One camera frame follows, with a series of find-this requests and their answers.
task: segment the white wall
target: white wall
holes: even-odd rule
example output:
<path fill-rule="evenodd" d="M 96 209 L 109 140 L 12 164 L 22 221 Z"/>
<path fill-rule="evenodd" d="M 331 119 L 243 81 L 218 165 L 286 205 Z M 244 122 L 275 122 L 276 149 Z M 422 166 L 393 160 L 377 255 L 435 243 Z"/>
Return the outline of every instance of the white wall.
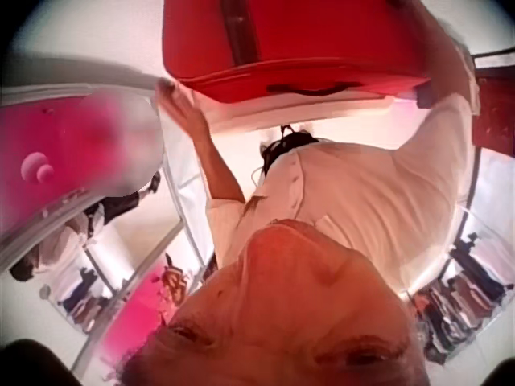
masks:
<path fill-rule="evenodd" d="M 9 272 L 0 276 L 0 344 L 34 339 L 71 367 L 86 342 L 52 305 L 39 298 L 43 282 L 37 277 L 20 283 Z"/>
<path fill-rule="evenodd" d="M 26 23 L 14 48 L 165 75 L 162 18 L 163 0 L 47 0 Z"/>
<path fill-rule="evenodd" d="M 512 22 L 488 0 L 423 0 L 472 53 L 515 44 Z M 107 60 L 165 75 L 163 0 L 47 0 L 14 42 L 21 51 Z"/>

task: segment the man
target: man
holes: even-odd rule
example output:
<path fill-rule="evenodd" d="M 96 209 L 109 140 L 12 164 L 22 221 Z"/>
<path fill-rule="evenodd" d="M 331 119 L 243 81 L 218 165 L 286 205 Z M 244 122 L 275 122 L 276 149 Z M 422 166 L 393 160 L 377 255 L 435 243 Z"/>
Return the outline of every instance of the man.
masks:
<path fill-rule="evenodd" d="M 415 136 L 396 151 L 296 148 L 247 204 L 202 112 L 158 84 L 159 103 L 202 164 L 220 270 L 127 364 L 124 384 L 429 384 L 393 289 L 449 229 L 467 163 L 471 78 L 423 4 L 401 4 L 426 44 L 438 99 Z"/>
<path fill-rule="evenodd" d="M 110 221 L 136 208 L 150 193 L 158 190 L 161 174 L 156 172 L 147 189 L 124 197 L 105 197 L 57 228 L 32 248 L 10 269 L 17 281 L 29 281 L 35 274 L 55 269 L 75 258 L 80 248 L 98 235 Z"/>

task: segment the black shoe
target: black shoe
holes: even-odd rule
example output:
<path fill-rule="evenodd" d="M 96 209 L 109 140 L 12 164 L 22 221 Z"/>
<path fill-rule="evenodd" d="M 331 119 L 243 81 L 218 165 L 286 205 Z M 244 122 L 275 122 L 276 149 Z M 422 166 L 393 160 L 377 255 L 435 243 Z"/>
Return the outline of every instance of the black shoe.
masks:
<path fill-rule="evenodd" d="M 148 187 L 148 190 L 152 193 L 155 193 L 158 191 L 159 184 L 161 183 L 161 173 L 158 171 L 155 172 L 154 177 L 150 180 L 150 185 Z"/>

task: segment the black hair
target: black hair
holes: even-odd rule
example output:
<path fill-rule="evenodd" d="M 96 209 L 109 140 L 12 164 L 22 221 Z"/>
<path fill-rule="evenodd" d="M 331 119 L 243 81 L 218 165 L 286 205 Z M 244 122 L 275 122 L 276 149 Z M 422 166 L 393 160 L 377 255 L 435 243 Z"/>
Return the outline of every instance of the black hair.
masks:
<path fill-rule="evenodd" d="M 34 274 L 32 273 L 33 270 L 34 265 L 29 261 L 29 259 L 27 259 L 27 257 L 24 257 L 13 265 L 11 269 L 9 269 L 9 272 L 16 281 L 25 282 L 34 277 Z"/>

